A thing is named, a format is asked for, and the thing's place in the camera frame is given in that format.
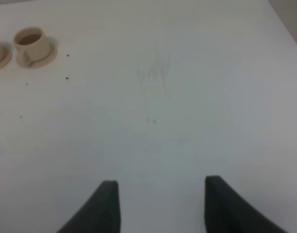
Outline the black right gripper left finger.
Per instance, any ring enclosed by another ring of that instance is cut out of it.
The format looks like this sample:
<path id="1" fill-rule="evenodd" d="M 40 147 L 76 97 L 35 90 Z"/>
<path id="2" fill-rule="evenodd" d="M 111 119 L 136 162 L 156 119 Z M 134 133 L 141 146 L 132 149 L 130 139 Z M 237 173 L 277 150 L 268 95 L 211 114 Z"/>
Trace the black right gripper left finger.
<path id="1" fill-rule="evenodd" d="M 117 181 L 103 181 L 60 233 L 120 233 L 121 212 Z"/>

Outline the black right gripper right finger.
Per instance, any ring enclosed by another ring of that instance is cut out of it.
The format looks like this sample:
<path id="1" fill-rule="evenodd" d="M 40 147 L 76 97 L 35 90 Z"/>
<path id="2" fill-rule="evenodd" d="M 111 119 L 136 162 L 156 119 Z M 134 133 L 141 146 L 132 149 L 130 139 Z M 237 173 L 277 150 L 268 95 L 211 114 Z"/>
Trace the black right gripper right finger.
<path id="1" fill-rule="evenodd" d="M 284 233 L 220 176 L 205 178 L 204 222 L 208 233 Z"/>

